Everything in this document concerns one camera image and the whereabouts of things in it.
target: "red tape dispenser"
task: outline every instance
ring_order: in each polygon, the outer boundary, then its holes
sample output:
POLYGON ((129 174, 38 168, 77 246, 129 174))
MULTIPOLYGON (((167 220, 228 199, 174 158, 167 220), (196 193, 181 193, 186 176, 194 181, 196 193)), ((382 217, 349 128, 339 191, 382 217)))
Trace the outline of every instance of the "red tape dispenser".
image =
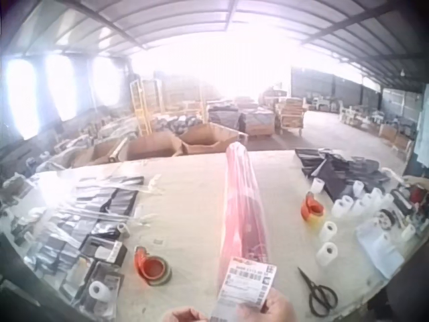
POLYGON ((162 257, 149 255, 142 246, 135 248, 134 266, 140 277, 150 286, 163 285, 172 277, 170 265, 162 257))
POLYGON ((319 224, 323 220, 324 207, 314 198, 312 193, 307 193, 301 204, 301 216, 310 224, 319 224))

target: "concrete floor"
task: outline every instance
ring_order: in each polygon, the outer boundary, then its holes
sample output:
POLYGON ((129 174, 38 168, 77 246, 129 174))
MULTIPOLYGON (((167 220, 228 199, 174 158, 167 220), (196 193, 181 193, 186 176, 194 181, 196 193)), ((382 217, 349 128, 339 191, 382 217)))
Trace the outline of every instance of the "concrete floor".
POLYGON ((341 123, 338 114, 333 113, 308 111, 304 116, 302 137, 297 129, 291 129, 282 135, 250 138, 247 148, 249 151, 330 148, 342 150, 350 156, 377 160, 382 167, 391 168, 398 174, 402 174, 405 168, 404 156, 398 156, 387 141, 341 123))

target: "red plastic roll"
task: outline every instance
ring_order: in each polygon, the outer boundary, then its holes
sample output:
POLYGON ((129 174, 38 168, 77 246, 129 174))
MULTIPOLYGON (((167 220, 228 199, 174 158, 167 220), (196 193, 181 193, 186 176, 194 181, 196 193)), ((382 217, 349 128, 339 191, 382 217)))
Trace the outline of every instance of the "red plastic roll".
POLYGON ((231 257, 268 261, 263 206, 249 154, 245 146, 235 142, 227 148, 226 155, 227 176, 219 287, 223 283, 231 257))

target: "bright window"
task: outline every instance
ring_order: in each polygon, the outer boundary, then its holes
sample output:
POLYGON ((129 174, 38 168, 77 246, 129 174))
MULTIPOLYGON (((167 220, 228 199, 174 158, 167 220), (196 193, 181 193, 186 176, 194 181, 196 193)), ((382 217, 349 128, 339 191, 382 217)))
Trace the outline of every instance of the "bright window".
POLYGON ((94 88, 104 105, 114 105, 119 101, 121 75, 109 58, 97 57, 93 66, 94 88))
POLYGON ((48 85, 62 121, 76 116, 76 84, 73 66, 68 57, 52 55, 46 58, 48 85))
POLYGON ((15 126, 25 140, 30 139, 39 131, 33 66, 27 60, 12 60, 7 65, 6 82, 15 126))

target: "ceiling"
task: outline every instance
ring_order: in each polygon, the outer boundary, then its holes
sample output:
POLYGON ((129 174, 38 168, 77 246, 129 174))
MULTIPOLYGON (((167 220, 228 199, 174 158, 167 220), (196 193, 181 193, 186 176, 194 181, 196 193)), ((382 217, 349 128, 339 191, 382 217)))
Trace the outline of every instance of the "ceiling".
POLYGON ((25 0, 12 8, 15 11, 9 10, 1 45, 3 54, 11 56, 47 52, 128 56, 190 34, 220 33, 258 23, 277 28, 307 48, 333 52, 384 87, 420 92, 422 82, 429 83, 428 42, 422 25, 404 3, 25 0))

